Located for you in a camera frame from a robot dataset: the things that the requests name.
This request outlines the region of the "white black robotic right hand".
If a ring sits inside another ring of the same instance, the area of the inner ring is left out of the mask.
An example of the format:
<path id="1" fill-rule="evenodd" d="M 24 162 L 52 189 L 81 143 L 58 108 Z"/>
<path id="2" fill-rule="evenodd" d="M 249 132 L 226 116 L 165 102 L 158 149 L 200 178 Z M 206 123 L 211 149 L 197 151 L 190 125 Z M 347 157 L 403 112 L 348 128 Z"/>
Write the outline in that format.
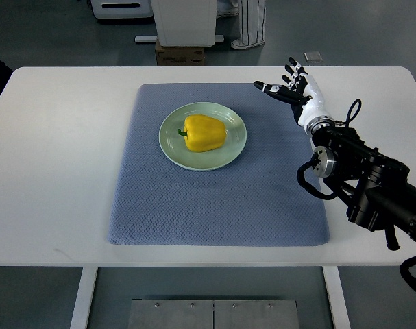
<path id="1" fill-rule="evenodd" d="M 325 100 L 314 77 L 294 58 L 285 65 L 283 85 L 255 81 L 254 86 L 268 96 L 287 103 L 293 111 L 293 118 L 305 133 L 311 137 L 322 127 L 334 127 L 334 119 L 327 112 Z"/>

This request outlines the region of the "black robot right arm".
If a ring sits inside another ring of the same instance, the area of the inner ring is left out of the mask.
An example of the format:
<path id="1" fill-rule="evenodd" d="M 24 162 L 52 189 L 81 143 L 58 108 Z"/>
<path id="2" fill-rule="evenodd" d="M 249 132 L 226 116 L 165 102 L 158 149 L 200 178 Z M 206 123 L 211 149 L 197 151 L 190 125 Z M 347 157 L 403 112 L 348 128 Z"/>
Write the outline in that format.
<path id="1" fill-rule="evenodd" d="M 371 232 L 383 230 L 388 249 L 397 251 L 397 229 L 416 242 L 416 187 L 408 183 L 404 163 L 366 146 L 349 126 L 356 115 L 349 109 L 340 123 L 324 114 L 305 121 L 315 150 L 297 170 L 297 181 L 319 199 L 339 198 L 348 221 Z"/>

